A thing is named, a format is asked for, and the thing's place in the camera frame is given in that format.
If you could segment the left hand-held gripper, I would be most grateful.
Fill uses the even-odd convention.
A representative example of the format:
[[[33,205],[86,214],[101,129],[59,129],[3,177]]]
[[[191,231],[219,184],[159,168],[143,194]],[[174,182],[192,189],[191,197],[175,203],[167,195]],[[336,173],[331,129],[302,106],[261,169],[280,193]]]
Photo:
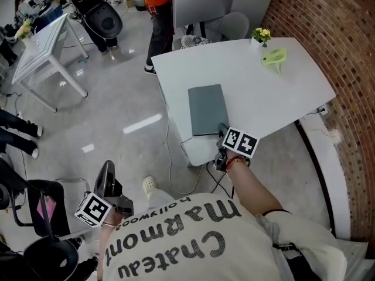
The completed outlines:
[[[115,165],[107,160],[96,178],[94,192],[80,202],[74,216],[92,228],[103,224],[111,209],[124,218],[134,215],[133,201],[122,194],[122,185],[115,178]]]

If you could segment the grey cover notebook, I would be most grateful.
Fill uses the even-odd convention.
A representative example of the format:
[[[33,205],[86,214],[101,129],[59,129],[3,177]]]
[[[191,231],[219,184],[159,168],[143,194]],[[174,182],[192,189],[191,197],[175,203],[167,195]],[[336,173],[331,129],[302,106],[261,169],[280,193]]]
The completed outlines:
[[[193,136],[215,135],[229,127],[226,103],[220,84],[188,89]]]

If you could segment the person's left forearm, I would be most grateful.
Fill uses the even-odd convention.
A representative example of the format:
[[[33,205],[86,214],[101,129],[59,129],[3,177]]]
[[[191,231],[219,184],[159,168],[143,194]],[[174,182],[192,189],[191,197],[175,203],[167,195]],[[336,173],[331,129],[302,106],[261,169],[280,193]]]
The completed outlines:
[[[103,280],[103,261],[105,257],[105,249],[107,246],[108,239],[122,221],[122,214],[114,210],[113,213],[109,213],[101,226],[100,232],[100,244],[99,244],[99,261],[97,267],[97,281]]]

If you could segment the person's right forearm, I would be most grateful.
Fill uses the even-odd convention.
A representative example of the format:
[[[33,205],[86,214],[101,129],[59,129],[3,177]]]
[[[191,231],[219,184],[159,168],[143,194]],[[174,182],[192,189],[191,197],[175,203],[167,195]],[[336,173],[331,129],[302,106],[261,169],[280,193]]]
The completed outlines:
[[[276,197],[257,179],[240,155],[228,150],[227,175],[240,204],[252,215],[284,210]]]

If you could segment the person's white clog shoe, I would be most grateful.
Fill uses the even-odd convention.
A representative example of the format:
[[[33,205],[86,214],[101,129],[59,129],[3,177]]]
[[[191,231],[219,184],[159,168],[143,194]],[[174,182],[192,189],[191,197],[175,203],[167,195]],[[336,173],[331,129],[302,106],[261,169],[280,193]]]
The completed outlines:
[[[142,188],[147,196],[150,197],[151,193],[158,189],[157,181],[153,176],[147,176],[143,179]]]

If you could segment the black office chair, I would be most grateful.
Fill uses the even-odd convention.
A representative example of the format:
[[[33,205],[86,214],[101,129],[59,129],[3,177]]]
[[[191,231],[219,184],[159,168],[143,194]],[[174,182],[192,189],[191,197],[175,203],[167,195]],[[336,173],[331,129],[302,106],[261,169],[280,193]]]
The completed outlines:
[[[32,227],[36,235],[40,237],[51,237],[56,240],[65,240],[77,237],[86,233],[85,229],[75,233],[70,232],[68,215],[64,202],[63,183],[83,183],[85,184],[85,194],[90,190],[86,180],[78,179],[57,179],[50,180],[25,180],[17,174],[8,163],[0,158],[0,210],[8,207],[12,209],[15,223],[19,227]],[[15,202],[18,194],[26,194],[29,212],[32,222],[24,223],[18,218],[17,211],[22,208]],[[50,196],[57,203],[51,221],[48,220],[45,208],[45,196]],[[44,218],[37,212],[39,200],[42,201]]]

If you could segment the person's light trouser leg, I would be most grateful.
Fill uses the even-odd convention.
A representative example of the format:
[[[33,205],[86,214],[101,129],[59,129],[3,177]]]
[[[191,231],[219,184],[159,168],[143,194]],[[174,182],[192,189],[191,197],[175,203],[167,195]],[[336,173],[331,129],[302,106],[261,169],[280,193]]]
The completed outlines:
[[[149,210],[160,208],[175,201],[175,199],[167,192],[155,187],[151,188],[146,196],[148,198]]]

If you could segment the pink booklet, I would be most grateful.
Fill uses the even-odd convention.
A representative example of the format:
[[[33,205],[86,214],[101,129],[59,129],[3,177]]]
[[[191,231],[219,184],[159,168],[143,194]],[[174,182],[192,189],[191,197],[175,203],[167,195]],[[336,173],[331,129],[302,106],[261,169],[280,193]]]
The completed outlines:
[[[45,199],[45,208],[46,208],[47,217],[48,217],[48,220],[51,221],[57,203],[50,196],[45,196],[44,199]],[[42,218],[44,218],[41,200],[39,200],[36,210],[39,213],[39,215]]]

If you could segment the black shell backpack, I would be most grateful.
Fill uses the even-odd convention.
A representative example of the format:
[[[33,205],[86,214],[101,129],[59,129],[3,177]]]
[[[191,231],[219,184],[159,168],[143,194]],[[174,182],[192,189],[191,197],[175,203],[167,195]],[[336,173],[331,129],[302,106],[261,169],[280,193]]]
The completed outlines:
[[[70,241],[50,237],[30,244],[23,257],[43,281],[67,281],[79,263],[78,251]]]
[[[103,2],[86,13],[85,24],[99,37],[113,39],[122,31],[122,20],[116,10]]]

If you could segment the grey shell chair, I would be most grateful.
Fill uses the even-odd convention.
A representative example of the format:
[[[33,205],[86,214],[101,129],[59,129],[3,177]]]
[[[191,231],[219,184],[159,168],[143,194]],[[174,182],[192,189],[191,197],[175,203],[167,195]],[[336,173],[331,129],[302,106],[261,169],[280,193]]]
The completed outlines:
[[[205,21],[205,38],[211,42],[240,40],[247,37],[250,23],[241,12],[230,12],[225,16]]]

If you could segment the person's cream printed shirt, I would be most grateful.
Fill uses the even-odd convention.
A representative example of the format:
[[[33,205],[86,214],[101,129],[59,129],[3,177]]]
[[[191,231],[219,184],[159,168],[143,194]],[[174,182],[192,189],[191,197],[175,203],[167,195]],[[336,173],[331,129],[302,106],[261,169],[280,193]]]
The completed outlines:
[[[118,224],[103,281],[343,281],[346,268],[336,238],[317,223],[194,194]]]

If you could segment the light grey cabinet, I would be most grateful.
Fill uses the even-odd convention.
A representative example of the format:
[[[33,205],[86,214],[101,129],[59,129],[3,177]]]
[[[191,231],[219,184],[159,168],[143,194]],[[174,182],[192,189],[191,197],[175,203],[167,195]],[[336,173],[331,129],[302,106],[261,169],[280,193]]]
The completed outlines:
[[[250,23],[248,34],[261,26],[271,0],[172,0],[175,28],[218,19],[240,12]]]

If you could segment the white side table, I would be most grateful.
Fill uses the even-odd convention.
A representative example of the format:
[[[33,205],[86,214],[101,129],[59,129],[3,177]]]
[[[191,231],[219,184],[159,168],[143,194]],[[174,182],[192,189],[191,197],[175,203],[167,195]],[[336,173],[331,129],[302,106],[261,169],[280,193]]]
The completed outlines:
[[[13,85],[20,85],[53,112],[56,112],[57,108],[30,88],[27,80],[32,82],[43,81],[58,72],[82,97],[88,96],[88,92],[78,84],[76,79],[67,71],[66,66],[60,61],[66,36],[70,36],[75,41],[75,46],[80,49],[80,53],[85,59],[89,58],[69,22],[68,14],[64,14],[31,38],[26,39],[25,51],[12,79]]]

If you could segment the white vase with yellow flowers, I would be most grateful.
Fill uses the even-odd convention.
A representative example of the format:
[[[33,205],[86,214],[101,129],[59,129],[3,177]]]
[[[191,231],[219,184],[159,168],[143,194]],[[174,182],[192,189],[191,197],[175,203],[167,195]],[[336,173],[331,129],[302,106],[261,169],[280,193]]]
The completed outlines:
[[[15,34],[15,39],[21,40],[26,48],[35,49],[37,47],[35,31],[30,19],[23,22]]]

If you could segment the black A-shaped frame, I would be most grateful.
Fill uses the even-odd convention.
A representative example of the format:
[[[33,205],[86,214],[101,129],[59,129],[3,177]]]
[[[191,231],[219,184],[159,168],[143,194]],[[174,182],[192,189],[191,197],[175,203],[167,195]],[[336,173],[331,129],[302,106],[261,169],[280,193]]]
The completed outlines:
[[[189,24],[185,35],[195,35],[200,37],[206,37],[206,30],[204,22]]]

